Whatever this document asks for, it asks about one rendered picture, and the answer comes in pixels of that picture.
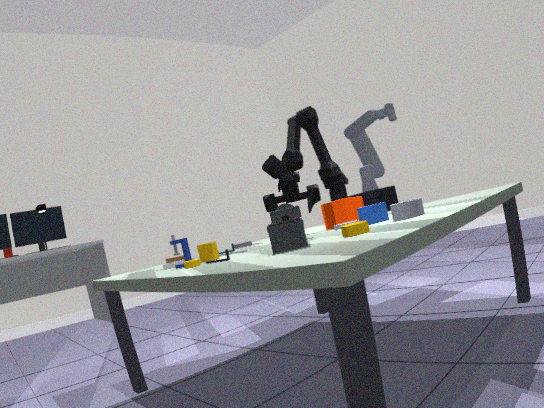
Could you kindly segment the blue block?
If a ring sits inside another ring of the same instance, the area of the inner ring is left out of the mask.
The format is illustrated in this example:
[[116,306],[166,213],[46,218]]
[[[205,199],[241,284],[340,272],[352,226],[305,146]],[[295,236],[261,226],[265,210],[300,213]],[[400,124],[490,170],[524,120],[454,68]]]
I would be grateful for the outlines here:
[[357,208],[357,213],[360,222],[368,221],[368,225],[389,220],[387,213],[386,202],[377,203],[374,205]]

